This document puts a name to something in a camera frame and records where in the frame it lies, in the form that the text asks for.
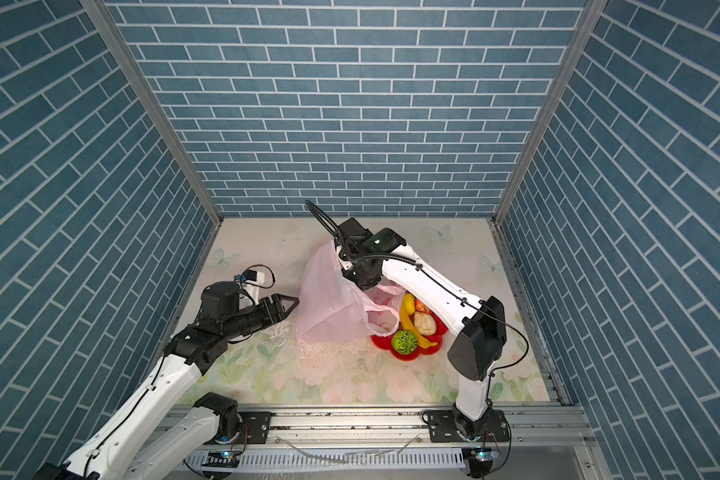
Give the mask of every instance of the green fruit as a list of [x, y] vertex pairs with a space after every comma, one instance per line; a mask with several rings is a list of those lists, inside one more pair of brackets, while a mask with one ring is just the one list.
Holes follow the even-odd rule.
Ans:
[[392, 338], [392, 348], [401, 355], [411, 355], [417, 346], [416, 335], [410, 330], [400, 330]]

